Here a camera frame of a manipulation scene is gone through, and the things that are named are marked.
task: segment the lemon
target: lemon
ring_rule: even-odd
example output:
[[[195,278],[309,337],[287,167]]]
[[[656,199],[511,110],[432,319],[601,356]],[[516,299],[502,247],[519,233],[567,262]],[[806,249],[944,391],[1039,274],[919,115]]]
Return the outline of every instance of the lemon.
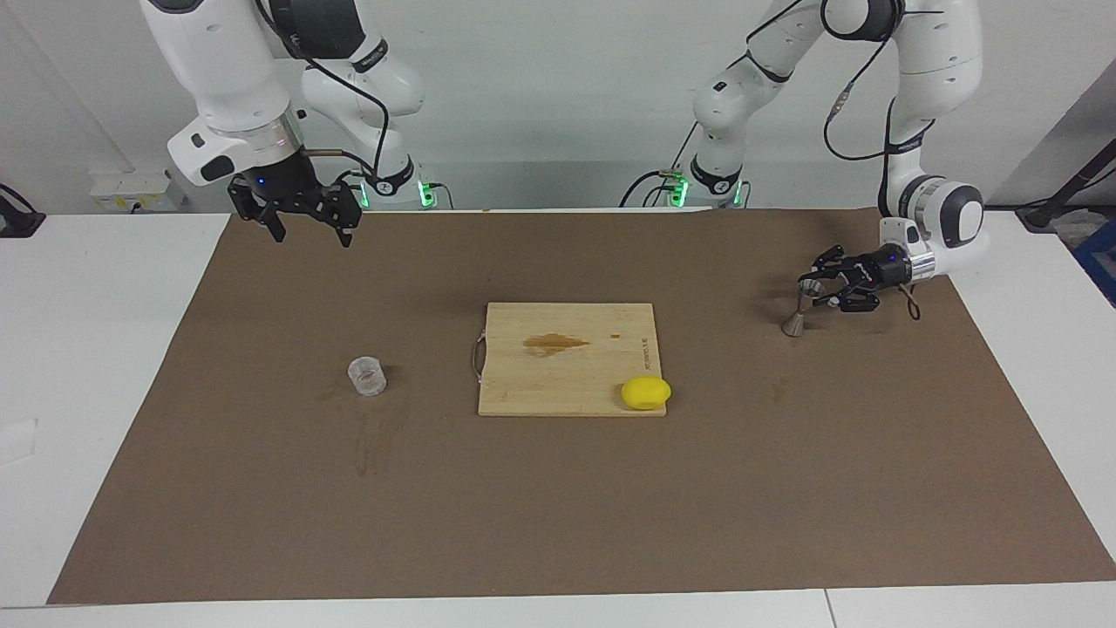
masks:
[[[671,385],[662,378],[635,378],[624,385],[620,397],[633,410],[657,410],[671,398]]]

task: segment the electrical socket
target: electrical socket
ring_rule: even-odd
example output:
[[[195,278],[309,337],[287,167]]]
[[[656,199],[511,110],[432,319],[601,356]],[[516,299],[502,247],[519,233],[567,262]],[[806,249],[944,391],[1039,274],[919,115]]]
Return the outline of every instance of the electrical socket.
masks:
[[[182,211],[185,192],[166,171],[94,175],[89,196],[103,211],[112,213]]]

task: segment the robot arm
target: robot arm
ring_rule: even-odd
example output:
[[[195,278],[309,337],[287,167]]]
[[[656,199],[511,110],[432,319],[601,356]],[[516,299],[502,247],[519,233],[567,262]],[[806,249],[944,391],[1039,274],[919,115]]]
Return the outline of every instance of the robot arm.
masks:
[[[403,144],[394,119],[422,108],[425,88],[419,74],[391,50],[375,26],[371,0],[268,0],[268,11],[294,57],[309,56],[336,77],[375,94],[393,120],[384,127],[384,109],[316,67],[302,74],[302,93],[310,106],[340,126],[356,153],[377,164],[376,209],[422,209],[433,203],[420,182],[417,165]],[[298,49],[291,44],[291,35]]]
[[[341,177],[329,185],[317,178],[310,156],[324,155],[304,145],[290,95],[276,76],[272,55],[257,21],[257,7],[263,8],[262,3],[140,3],[167,64],[198,105],[199,117],[167,144],[186,177],[196,185],[206,185],[232,174],[229,194],[238,213],[266,225],[277,241],[286,234],[279,213],[291,212],[334,226],[341,243],[348,245],[360,220],[360,204]],[[401,115],[421,105],[417,78],[387,54],[386,42],[369,26],[366,2],[270,0],[270,13],[264,17],[287,36],[289,49],[297,41],[295,56],[320,55],[327,59],[325,62],[345,64],[336,74],[353,84],[382,90]],[[315,74],[325,79],[317,70]],[[379,128],[358,124],[366,115],[382,120],[383,112],[367,110],[369,103],[362,102],[356,93],[333,79],[328,83],[327,88],[323,80],[304,80],[308,99],[349,132],[365,163],[382,164],[379,170],[373,166],[373,172],[363,172],[366,180],[375,185],[378,173],[386,172],[389,181],[410,181],[414,166],[410,166],[411,174],[405,172],[412,162],[401,149],[398,134],[385,129],[381,151]],[[347,93],[344,97],[339,96],[341,90]],[[400,193],[402,189],[379,195],[402,199],[406,195]],[[420,197],[417,186],[411,195]]]
[[[699,90],[694,113],[705,133],[690,163],[687,204],[731,202],[748,119],[778,95],[822,31],[846,40],[894,40],[899,52],[899,88],[882,154],[882,248],[856,257],[831,249],[802,277],[844,282],[833,293],[814,294],[817,305],[865,311],[878,306],[876,291],[947,273],[988,248],[988,238],[980,232],[980,192],[921,167],[925,132],[969,99],[980,83],[982,39],[975,0],[777,0],[764,25],[749,38],[748,54]],[[838,98],[830,119],[850,89],[852,85]]]

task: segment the white table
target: white table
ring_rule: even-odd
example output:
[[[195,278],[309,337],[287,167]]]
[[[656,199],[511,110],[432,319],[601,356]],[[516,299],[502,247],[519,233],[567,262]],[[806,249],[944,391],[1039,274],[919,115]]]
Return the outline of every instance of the white table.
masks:
[[[1116,626],[1116,583],[35,608],[227,220],[52,216],[30,240],[0,241],[0,431],[37,421],[33,456],[0,467],[0,626]],[[954,282],[1114,552],[1116,310],[1055,236],[1006,213],[985,224],[993,252]]]

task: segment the blue object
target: blue object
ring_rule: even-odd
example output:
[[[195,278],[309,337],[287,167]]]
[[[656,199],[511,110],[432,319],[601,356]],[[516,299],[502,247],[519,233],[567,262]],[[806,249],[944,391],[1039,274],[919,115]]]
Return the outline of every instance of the blue object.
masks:
[[[1093,282],[1116,305],[1116,220],[1109,220],[1074,251]]]

